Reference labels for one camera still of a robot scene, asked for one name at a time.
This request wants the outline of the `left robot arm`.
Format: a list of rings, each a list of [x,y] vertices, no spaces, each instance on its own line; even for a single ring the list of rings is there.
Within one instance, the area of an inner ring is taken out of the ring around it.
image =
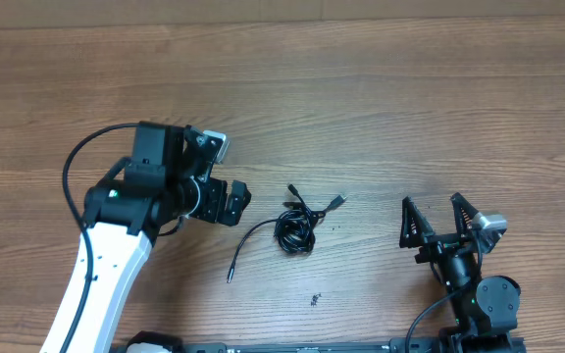
[[[76,146],[62,171],[80,230],[76,263],[44,352],[108,352],[128,294],[163,226],[186,219],[234,227],[251,200],[247,185],[211,176],[230,140],[213,130],[139,122],[132,152],[88,189],[78,209],[69,188]]]

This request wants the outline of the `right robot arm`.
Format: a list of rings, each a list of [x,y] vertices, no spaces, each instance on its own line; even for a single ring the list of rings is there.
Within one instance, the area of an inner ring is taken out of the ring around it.
[[[415,261],[428,264],[446,294],[420,313],[401,343],[403,352],[524,352],[518,326],[521,286],[511,277],[483,276],[483,259],[508,229],[499,213],[484,213],[460,193],[450,197],[455,232],[438,234],[411,197],[402,200],[399,246],[416,248]],[[455,325],[436,337],[416,339],[419,323],[432,311],[450,304]]]

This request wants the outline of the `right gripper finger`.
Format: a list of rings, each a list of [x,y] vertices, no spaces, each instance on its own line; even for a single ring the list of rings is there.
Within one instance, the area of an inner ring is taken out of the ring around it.
[[[402,200],[402,223],[399,238],[400,248],[424,246],[435,235],[428,220],[421,214],[412,198]]]
[[[453,208],[456,231],[459,234],[467,234],[472,230],[481,229],[476,223],[476,216],[479,214],[479,210],[468,202],[461,193],[454,193],[450,197],[450,202]]]

